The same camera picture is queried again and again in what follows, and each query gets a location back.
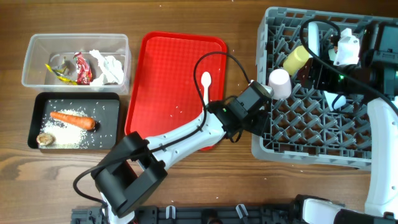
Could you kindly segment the brown food scrap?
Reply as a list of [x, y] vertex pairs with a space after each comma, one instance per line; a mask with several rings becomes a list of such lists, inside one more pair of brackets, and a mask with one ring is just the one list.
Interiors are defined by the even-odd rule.
[[39, 146], [49, 146], [55, 141], [55, 138], [51, 134], [40, 133], [36, 137], [36, 141]]

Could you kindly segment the red plastic tray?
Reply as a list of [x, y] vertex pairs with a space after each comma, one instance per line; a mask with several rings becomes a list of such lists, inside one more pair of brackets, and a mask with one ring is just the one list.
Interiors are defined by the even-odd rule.
[[202, 111], [201, 76], [211, 75], [209, 99], [224, 97], [227, 45], [218, 37], [150, 32], [142, 40], [125, 134], [158, 136]]

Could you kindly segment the red snack wrapper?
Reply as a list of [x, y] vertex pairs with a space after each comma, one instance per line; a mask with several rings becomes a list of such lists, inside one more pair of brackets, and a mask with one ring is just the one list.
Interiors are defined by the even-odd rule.
[[75, 53], [73, 59], [76, 63], [77, 84], [89, 85], [93, 80], [89, 62], [84, 58], [81, 52]]

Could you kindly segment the white tissue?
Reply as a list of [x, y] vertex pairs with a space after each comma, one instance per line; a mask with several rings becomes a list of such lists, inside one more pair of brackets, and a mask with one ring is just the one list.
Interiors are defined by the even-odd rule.
[[90, 82], [90, 86], [122, 84], [124, 71], [122, 63], [113, 56], [102, 56], [98, 50], [89, 51], [97, 59], [101, 74]]

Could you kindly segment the yellow snack wrapper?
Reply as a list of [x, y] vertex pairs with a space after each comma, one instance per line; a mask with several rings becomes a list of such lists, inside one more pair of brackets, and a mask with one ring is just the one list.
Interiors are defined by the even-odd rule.
[[45, 64], [47, 70], [54, 74], [62, 83], [67, 85], [77, 85], [77, 82], [71, 78], [71, 65], [66, 57], [62, 59], [60, 65], [51, 67], [49, 64]]

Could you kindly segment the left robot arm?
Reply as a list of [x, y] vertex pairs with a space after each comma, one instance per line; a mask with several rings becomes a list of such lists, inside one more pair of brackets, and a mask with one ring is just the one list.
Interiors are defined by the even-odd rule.
[[159, 136], [128, 134], [91, 176], [106, 203], [110, 223], [129, 223], [134, 211], [163, 182], [167, 171], [194, 152], [224, 139], [238, 141], [243, 131], [262, 135], [269, 113], [262, 103], [213, 101], [193, 121]]

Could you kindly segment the orange carrot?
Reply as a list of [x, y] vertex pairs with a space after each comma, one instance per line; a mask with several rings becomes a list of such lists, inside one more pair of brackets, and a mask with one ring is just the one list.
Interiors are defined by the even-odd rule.
[[92, 130], [96, 126], [96, 121], [90, 117], [74, 116], [70, 114], [59, 113], [56, 111], [51, 112], [50, 116], [54, 119], [58, 119], [60, 121], [72, 124], [85, 130]]

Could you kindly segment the yellow plastic cup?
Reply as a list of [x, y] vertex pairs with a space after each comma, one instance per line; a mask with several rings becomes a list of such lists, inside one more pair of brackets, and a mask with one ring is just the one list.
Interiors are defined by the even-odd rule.
[[283, 69], [293, 76], [297, 70], [300, 70], [309, 60], [310, 54], [304, 46], [296, 47], [284, 60]]

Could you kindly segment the pink plastic cup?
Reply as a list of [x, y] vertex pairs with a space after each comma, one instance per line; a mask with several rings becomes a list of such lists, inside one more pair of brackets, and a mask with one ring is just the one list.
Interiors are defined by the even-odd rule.
[[275, 69], [269, 75], [268, 85], [273, 89], [274, 100], [287, 99], [292, 94], [292, 84], [289, 73], [284, 69]]

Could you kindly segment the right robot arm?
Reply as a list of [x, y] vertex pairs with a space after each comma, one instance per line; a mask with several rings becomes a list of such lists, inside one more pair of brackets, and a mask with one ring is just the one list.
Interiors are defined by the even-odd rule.
[[363, 95], [371, 126], [371, 181], [363, 213], [328, 200], [299, 196], [298, 218], [305, 223], [397, 223], [397, 25], [381, 22], [337, 31], [334, 58], [319, 56], [320, 41], [309, 30], [302, 46], [313, 63], [302, 83], [339, 95]]

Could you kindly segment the light blue rice bowl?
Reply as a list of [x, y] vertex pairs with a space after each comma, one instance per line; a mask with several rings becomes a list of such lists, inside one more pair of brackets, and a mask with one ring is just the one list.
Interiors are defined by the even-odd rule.
[[346, 97], [336, 93], [324, 91], [324, 96], [330, 111], [337, 110], [346, 104]]

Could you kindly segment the white plastic spoon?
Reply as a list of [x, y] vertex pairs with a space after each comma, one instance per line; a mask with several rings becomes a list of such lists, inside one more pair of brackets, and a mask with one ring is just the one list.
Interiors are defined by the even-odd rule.
[[203, 87], [203, 101], [205, 105], [209, 103], [209, 87], [211, 85], [211, 75], [209, 72], [204, 72], [201, 76], [201, 84]]

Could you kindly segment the grey dishwasher rack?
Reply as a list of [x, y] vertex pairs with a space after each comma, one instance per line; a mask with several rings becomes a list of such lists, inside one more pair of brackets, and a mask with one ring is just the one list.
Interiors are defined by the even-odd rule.
[[[271, 72], [280, 68], [288, 54], [301, 44], [300, 27], [311, 18], [327, 19], [340, 29], [350, 28], [357, 37], [371, 22], [397, 23], [393, 17], [270, 7], [257, 29], [258, 82], [266, 84]], [[291, 81], [291, 96], [267, 106], [269, 127], [262, 136], [252, 137], [254, 157], [370, 170], [371, 125], [363, 96], [349, 96], [342, 113], [333, 113], [322, 91], [302, 87], [296, 77]]]

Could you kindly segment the light blue plate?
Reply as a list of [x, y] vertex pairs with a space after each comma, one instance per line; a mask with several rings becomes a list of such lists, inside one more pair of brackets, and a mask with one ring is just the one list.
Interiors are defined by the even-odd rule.
[[308, 48], [316, 55], [320, 55], [320, 38], [316, 22], [308, 23]]

